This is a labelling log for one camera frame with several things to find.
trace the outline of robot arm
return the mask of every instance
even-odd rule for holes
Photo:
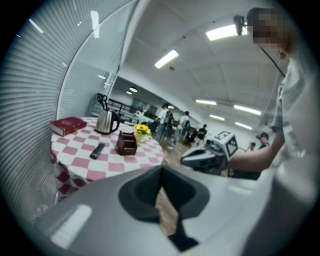
[[[202,173],[220,175],[237,151],[238,145],[233,133],[223,131],[205,146],[191,148],[181,157],[181,164]]]

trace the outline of table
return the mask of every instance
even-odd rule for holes
[[[85,128],[64,137],[53,133],[51,137],[51,162],[60,200],[91,182],[162,164],[163,150],[153,138],[138,143],[135,155],[117,153],[120,131],[131,133],[134,131],[132,126],[121,123],[114,133],[101,135],[94,131],[97,118],[82,119],[87,122]],[[89,156],[99,143],[104,143],[105,147],[98,159],[91,159]]]

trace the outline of kettle handle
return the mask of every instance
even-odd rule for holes
[[[113,133],[115,132],[116,130],[118,130],[119,128],[119,125],[120,125],[120,117],[118,116],[118,114],[115,112],[115,111],[112,111],[112,114],[114,115],[114,120],[117,122],[116,124],[116,128],[115,129],[112,129],[110,132]]]

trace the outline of red book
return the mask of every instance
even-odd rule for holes
[[[82,129],[87,126],[87,123],[82,119],[76,117],[68,117],[65,119],[60,119],[52,121],[50,123],[51,130],[56,132],[61,136],[66,136],[72,134],[75,131]]]

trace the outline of wooden floor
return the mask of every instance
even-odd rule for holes
[[[161,147],[164,154],[163,165],[167,165],[170,167],[178,167],[183,169],[192,170],[189,167],[183,166],[180,163],[180,158],[190,149],[189,146],[183,145],[182,143],[178,143],[177,147],[174,149],[168,149],[168,147],[172,146],[169,140],[164,140],[161,143]],[[224,170],[221,176],[227,176],[228,171]],[[160,190],[155,207],[159,210],[160,213],[160,227],[163,233],[167,236],[173,235],[176,232],[177,227],[177,219],[178,213],[175,208],[170,203],[165,191],[163,189]]]

